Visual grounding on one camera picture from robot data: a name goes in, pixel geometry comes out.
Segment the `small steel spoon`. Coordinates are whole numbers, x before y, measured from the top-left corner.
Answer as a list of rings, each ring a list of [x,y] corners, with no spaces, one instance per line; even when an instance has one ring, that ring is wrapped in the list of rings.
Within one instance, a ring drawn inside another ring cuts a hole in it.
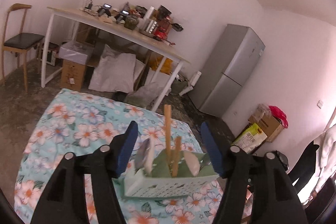
[[[137,150],[134,158],[134,167],[139,170],[144,167],[148,153],[150,150],[150,139],[146,139],[142,142],[142,145]]]

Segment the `black trash bin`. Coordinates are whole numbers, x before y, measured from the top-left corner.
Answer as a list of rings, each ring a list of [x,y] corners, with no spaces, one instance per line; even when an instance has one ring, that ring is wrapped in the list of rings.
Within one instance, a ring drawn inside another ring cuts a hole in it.
[[[289,168],[288,158],[280,151],[272,151],[272,153],[279,159],[284,170],[287,171]]]

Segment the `green glass jar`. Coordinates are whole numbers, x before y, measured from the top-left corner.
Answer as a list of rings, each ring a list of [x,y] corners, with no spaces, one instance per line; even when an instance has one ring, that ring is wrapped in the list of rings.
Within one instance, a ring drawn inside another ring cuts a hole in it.
[[[139,18],[136,15],[129,15],[125,19],[124,27],[129,30],[135,30],[139,24]]]

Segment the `cardboard box with red bag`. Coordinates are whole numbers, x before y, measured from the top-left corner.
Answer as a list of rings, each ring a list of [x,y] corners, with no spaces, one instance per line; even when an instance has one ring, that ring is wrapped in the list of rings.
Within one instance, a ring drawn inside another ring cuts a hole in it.
[[[272,143],[280,133],[288,128],[286,114],[276,106],[258,104],[248,118],[249,123],[256,123],[266,134],[266,141]]]

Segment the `red oil bottle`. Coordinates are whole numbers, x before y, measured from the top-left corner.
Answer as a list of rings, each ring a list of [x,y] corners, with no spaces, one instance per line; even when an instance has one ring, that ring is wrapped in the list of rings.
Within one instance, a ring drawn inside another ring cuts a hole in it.
[[[169,16],[164,17],[162,20],[158,22],[157,28],[155,29],[154,32],[154,38],[159,41],[166,40],[170,26],[171,26],[171,18]]]

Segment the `cardboard box under table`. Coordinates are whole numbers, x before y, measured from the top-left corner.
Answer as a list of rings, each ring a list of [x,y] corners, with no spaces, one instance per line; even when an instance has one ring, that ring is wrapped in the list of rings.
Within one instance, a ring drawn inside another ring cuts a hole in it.
[[[77,92],[81,91],[86,68],[86,65],[78,64],[69,60],[63,60],[60,87]]]

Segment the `floral blue tablecloth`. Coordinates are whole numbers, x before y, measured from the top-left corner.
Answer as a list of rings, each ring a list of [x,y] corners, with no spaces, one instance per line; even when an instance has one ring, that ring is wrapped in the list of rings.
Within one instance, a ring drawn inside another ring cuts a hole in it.
[[[31,221],[38,199],[65,153],[92,153],[123,134],[131,121],[138,124],[136,147],[151,138],[156,153],[164,149],[162,115],[108,98],[61,90],[38,121],[24,151],[14,192],[14,209],[23,222]],[[223,186],[212,181],[185,198],[127,199],[122,180],[113,184],[127,223],[211,223],[223,195]]]

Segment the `white pillow bag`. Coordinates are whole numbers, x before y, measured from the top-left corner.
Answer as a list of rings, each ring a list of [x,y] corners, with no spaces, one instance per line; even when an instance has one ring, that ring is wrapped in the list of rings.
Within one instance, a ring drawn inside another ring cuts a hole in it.
[[[98,92],[131,93],[144,67],[145,64],[139,61],[135,54],[121,53],[106,44],[88,89]]]

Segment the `green plastic utensil basket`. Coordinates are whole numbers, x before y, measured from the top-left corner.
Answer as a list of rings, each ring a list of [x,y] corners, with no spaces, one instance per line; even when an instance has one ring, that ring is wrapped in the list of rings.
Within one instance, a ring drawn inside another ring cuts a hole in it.
[[[192,174],[185,157],[193,155],[198,161],[205,158],[203,153],[181,151],[177,176],[173,177],[166,161],[166,151],[162,150],[153,161],[151,174],[144,167],[132,166],[123,180],[124,195],[129,198],[169,198],[188,196],[219,175],[211,164],[200,167],[196,176]]]

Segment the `grey refrigerator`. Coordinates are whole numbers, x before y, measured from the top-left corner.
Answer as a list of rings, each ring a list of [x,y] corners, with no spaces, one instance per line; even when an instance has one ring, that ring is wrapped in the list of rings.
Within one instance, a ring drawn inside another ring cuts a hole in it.
[[[265,50],[247,26],[228,24],[201,70],[190,100],[202,113],[222,117],[242,90]]]

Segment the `white rice paddle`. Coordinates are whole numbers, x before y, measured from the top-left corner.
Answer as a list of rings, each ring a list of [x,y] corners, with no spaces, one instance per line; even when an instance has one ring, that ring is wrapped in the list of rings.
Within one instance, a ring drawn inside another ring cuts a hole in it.
[[[194,177],[197,176],[200,170],[200,162],[197,156],[190,151],[183,151],[183,156],[191,174]]]
[[[153,170],[155,144],[152,138],[149,138],[147,140],[148,140],[148,147],[145,150],[145,161],[143,163],[143,167],[144,167],[146,174],[151,176],[151,172]]]

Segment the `wooden chopstick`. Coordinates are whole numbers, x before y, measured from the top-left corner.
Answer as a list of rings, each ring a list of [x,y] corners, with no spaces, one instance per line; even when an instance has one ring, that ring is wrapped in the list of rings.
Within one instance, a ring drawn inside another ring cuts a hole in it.
[[[179,166],[179,159],[180,159],[180,152],[181,152],[181,141],[182,138],[177,136],[175,139],[175,149],[173,153],[173,161],[172,161],[172,169],[171,175],[172,177],[177,177],[178,174],[178,166]]]
[[[166,155],[167,163],[170,164],[171,160],[171,105],[164,105],[163,108],[165,116],[165,142],[166,142]]]

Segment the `white side table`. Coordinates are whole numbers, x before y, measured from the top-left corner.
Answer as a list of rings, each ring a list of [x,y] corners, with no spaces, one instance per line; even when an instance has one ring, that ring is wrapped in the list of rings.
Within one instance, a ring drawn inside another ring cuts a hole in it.
[[[187,64],[189,61],[185,59],[177,50],[172,47],[168,46],[163,42],[159,42],[155,39],[149,38],[145,35],[140,34],[138,31],[131,31],[117,23],[106,23],[100,20],[97,16],[92,16],[87,14],[84,11],[79,9],[72,9],[72,8],[54,8],[49,7],[52,11],[49,24],[47,27],[47,32],[45,36],[45,42],[43,45],[43,55],[42,55],[42,65],[41,65],[41,87],[44,88],[48,82],[50,82],[56,75],[58,75],[62,70],[58,69],[56,72],[52,73],[49,76],[46,76],[46,67],[47,67],[47,51],[49,49],[50,38],[53,29],[53,22],[55,16],[60,16],[65,19],[73,20],[73,33],[72,33],[72,40],[75,40],[77,31],[79,28],[80,23],[87,24],[91,27],[96,27],[100,30],[106,31],[110,34],[116,35],[120,38],[126,39],[132,43],[138,44],[152,52],[155,52],[159,55],[163,56],[162,61],[160,62],[155,74],[151,78],[151,81],[154,81],[157,78],[158,73],[160,72],[164,62],[166,59],[173,60],[177,66],[173,70],[170,78],[167,80],[163,91],[156,99],[153,107],[151,108],[152,112],[155,112],[159,105],[161,104],[163,98],[165,97],[166,93],[168,92],[171,84],[173,83],[176,75],[180,72],[183,65]]]

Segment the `steel canister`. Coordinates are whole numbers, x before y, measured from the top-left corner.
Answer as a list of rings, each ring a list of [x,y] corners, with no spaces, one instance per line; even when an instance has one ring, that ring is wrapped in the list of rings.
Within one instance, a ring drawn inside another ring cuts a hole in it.
[[[142,29],[142,33],[148,37],[153,37],[157,28],[158,22],[154,19],[147,19]]]

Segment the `rice bag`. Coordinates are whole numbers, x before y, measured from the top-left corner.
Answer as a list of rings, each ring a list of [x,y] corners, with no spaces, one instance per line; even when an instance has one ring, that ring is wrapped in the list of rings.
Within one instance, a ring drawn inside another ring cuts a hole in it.
[[[266,139],[267,135],[265,132],[258,124],[253,123],[233,141],[232,145],[238,146],[246,153],[252,153],[253,150],[258,148]]]

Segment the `wooden chair black seat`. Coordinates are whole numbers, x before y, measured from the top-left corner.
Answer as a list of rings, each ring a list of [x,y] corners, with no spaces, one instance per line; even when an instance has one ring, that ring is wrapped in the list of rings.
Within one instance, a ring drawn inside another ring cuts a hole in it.
[[[25,25],[26,15],[29,9],[31,9],[31,5],[15,3],[9,7],[6,12],[5,24],[3,27],[3,34],[1,39],[1,76],[2,81],[5,83],[5,52],[11,52],[15,54],[17,58],[17,68],[20,67],[20,55],[23,55],[23,82],[25,87],[25,92],[28,93],[28,75],[27,75],[27,53],[31,49],[38,50],[37,52],[37,60],[41,57],[41,47],[42,41],[45,38],[43,35],[24,32],[23,27]],[[19,33],[12,38],[6,40],[6,31],[7,25],[9,21],[10,14],[12,12],[23,10],[23,16],[21,20],[21,26]]]

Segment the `large steel spoon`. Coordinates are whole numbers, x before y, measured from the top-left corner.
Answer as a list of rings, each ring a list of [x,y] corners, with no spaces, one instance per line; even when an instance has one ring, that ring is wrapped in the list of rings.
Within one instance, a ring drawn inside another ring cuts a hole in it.
[[[211,159],[208,153],[205,153],[200,161],[200,169],[202,170],[205,166],[211,165]]]

